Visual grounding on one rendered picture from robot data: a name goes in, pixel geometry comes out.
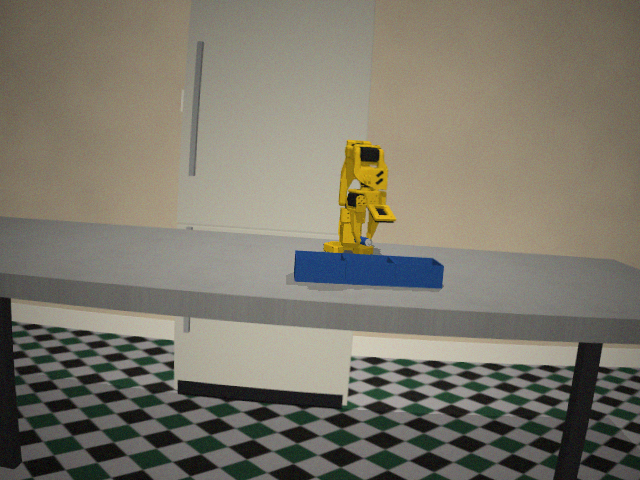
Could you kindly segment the blue open bin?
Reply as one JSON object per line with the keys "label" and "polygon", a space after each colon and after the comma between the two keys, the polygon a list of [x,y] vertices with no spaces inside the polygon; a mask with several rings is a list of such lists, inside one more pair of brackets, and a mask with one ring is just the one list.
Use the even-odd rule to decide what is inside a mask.
{"label": "blue open bin", "polygon": [[443,272],[434,258],[295,251],[295,282],[442,289]]}

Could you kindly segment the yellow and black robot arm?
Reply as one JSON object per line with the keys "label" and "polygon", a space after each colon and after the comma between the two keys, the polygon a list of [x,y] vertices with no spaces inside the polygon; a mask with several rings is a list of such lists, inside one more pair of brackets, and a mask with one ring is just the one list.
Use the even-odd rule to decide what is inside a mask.
{"label": "yellow and black robot arm", "polygon": [[[360,161],[365,165],[360,165]],[[377,165],[377,168],[369,165]],[[347,140],[339,189],[339,205],[345,206],[340,208],[339,242],[324,243],[326,252],[343,253],[344,250],[352,250],[354,254],[373,254],[373,246],[357,244],[351,232],[350,212],[345,198],[354,179],[359,179],[361,187],[374,188],[374,191],[387,190],[388,168],[384,162],[384,151],[379,145],[372,145],[369,141]]]}

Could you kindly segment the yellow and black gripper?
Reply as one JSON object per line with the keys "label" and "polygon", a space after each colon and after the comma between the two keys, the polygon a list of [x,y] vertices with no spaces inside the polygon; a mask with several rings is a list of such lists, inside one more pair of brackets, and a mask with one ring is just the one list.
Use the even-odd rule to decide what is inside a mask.
{"label": "yellow and black gripper", "polygon": [[350,212],[351,232],[357,244],[361,242],[361,216],[362,213],[365,213],[366,208],[369,210],[366,238],[372,239],[379,223],[394,223],[396,221],[391,209],[386,205],[386,192],[374,191],[369,187],[348,189],[348,192],[345,198],[346,207]]}

